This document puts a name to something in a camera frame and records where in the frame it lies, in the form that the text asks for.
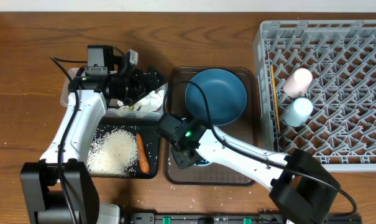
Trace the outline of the white tissue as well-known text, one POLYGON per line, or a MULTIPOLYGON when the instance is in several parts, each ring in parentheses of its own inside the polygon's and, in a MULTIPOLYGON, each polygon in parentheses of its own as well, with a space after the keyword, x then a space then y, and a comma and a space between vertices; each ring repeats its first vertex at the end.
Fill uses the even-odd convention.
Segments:
POLYGON ((153 112, 157 111, 163 103, 164 90, 152 91, 134 106, 134 111, 153 112))

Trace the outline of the light blue bowl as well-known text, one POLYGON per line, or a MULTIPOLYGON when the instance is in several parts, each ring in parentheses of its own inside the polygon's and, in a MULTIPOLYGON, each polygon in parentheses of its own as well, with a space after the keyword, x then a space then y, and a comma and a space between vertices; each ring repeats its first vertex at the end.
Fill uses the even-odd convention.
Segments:
POLYGON ((210 164, 212 164, 212 162, 209 162, 209 161, 199 161, 199 162, 196 163, 196 166, 198 166, 198 167, 204 167, 204 166, 208 166, 210 164))

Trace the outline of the orange carrot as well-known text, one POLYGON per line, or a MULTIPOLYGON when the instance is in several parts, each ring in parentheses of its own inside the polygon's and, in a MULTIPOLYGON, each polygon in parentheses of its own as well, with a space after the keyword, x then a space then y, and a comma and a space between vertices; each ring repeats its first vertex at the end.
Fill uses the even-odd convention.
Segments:
POLYGON ((145 153, 143 139, 139 133, 136 134, 136 143, 137 143, 137 152, 139 155, 140 169, 143 173, 147 174, 150 171, 150 164, 148 162, 148 159, 145 153))

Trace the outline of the white rice pile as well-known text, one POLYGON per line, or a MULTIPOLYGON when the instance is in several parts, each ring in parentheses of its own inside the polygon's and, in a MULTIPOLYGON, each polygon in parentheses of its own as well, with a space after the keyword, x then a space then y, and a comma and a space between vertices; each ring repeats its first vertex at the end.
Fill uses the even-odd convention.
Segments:
POLYGON ((93 175, 127 177, 135 172, 133 166, 137 160, 135 137, 128 131, 116 129, 91 143, 87 167, 93 175))

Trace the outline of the wooden chopstick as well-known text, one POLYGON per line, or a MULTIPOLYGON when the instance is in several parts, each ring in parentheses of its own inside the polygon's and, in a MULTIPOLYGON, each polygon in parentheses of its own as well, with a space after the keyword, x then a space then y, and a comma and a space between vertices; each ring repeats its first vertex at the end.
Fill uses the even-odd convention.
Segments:
POLYGON ((271 74, 271 79, 272 79, 271 80, 272 81, 272 92, 273 92, 274 110, 275 110, 277 130, 280 133, 280 120, 279 120, 279 113, 278 113, 277 91, 276 91, 276 85, 275 85, 275 76, 274 76, 273 65, 270 66, 270 74, 271 74))

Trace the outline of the light blue cup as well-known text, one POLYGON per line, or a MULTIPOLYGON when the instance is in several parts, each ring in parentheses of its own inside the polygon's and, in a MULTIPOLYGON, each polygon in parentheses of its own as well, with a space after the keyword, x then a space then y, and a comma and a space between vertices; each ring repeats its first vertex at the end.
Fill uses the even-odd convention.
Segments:
POLYGON ((286 108, 284 122, 293 127, 299 127, 305 124, 313 111, 313 104, 307 98, 297 98, 286 108))

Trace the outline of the pink cup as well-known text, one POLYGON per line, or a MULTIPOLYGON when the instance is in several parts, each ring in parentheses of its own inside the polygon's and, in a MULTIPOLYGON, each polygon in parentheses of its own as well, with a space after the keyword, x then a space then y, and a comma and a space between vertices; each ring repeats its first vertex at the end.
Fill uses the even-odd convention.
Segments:
POLYGON ((297 98, 307 91, 312 81, 312 73, 306 68, 299 68, 287 78, 283 90, 288 96, 297 98))

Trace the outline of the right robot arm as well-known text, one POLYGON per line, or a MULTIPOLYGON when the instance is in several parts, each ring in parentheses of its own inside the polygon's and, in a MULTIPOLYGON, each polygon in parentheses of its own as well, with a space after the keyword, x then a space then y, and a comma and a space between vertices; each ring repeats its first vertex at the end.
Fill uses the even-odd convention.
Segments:
POLYGON ((293 223, 323 223, 340 187, 310 154, 268 151, 238 140, 202 121, 175 121, 163 131, 179 168, 199 160, 226 166, 269 191, 269 197, 293 223))

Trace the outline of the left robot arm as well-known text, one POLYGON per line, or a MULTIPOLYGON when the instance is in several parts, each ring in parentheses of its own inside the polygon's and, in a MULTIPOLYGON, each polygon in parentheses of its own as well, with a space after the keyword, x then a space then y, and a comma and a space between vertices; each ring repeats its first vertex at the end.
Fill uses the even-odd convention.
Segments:
POLYGON ((31 223, 122 223, 115 204, 102 203, 86 163, 96 128, 111 100, 138 102, 168 78, 153 66, 146 72, 122 65, 85 66, 69 84, 69 105, 48 149, 26 162, 21 184, 31 223))

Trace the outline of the grey dishwasher rack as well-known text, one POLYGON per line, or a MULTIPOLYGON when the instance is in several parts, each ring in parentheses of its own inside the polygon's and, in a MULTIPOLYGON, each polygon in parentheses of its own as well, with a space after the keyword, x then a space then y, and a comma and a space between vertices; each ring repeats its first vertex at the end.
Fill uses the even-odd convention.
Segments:
POLYGON ((376 172, 376 21, 265 21, 253 43, 264 148, 301 149, 330 172, 376 172), (270 66, 277 91, 277 130, 270 66), (313 81, 304 125, 284 122, 293 102, 283 85, 297 69, 313 81))

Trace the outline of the clear plastic bin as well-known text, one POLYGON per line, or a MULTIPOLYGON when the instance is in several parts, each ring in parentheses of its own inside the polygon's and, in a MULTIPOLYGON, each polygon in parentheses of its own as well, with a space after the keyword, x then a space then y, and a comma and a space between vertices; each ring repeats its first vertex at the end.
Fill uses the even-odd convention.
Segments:
POLYGON ((73 105, 78 103, 78 111, 74 121, 84 124, 96 123, 103 117, 107 118, 127 118, 127 119, 147 119, 159 120, 163 115, 163 98, 165 96, 166 84, 161 84, 159 88, 151 91, 147 96, 129 106, 122 105, 118 109, 108 109, 104 96, 91 90, 80 90, 79 99, 76 100, 74 93, 68 91, 70 80, 76 77, 78 69, 71 68, 65 79, 61 95, 61 105, 66 107, 66 113, 62 124, 66 123, 68 118, 73 114, 73 105))

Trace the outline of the dark blue plate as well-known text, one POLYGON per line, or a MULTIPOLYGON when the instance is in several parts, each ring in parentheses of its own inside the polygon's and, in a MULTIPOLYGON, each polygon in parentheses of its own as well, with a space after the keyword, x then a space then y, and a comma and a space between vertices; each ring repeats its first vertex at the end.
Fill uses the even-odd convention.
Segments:
POLYGON ((237 120, 247 104, 245 86, 237 75, 212 68, 196 74, 185 90, 188 111, 197 119, 207 119, 204 100, 207 100, 211 122, 223 126, 237 120))

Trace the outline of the brown serving tray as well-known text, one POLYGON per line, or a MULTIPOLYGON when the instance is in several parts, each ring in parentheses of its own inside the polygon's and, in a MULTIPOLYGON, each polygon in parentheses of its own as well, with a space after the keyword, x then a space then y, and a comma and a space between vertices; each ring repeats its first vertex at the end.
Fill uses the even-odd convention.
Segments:
MULTIPOLYGON (((243 82, 247 92, 247 104, 243 114, 233 123, 221 126, 226 134, 249 144, 258 145, 259 116, 257 80, 250 70, 245 68, 230 68, 243 82)), ((181 118, 192 118, 185 104, 186 85, 173 87, 172 96, 167 103, 168 109, 181 118)), ((167 144, 164 162, 165 177, 173 184, 180 185, 236 185, 249 186, 254 183, 250 178, 220 164, 212 163, 207 166, 191 166, 179 169, 167 144)))

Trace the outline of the black tray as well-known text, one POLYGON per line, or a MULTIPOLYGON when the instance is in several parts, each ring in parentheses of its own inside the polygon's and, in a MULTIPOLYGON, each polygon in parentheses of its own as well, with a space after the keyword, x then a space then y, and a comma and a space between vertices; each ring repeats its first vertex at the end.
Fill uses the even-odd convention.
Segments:
POLYGON ((151 179, 157 175, 158 168, 158 154, 160 149, 160 136, 154 121, 145 121, 138 119, 117 119, 117 118, 103 118, 98 127, 96 128, 93 141, 110 133, 116 129, 122 129, 132 133, 136 140, 136 134, 139 133, 143 139, 145 153, 150 164, 149 173, 145 174, 141 171, 138 160, 133 166, 135 172, 127 177, 112 177, 112 178, 125 178, 125 179, 151 179))

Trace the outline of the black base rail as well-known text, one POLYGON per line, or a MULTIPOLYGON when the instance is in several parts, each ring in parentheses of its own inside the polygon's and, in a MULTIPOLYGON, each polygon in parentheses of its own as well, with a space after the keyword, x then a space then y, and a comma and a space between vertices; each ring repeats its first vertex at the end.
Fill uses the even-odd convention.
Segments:
POLYGON ((156 215, 134 213, 130 224, 286 224, 291 223, 279 214, 260 215, 156 215))

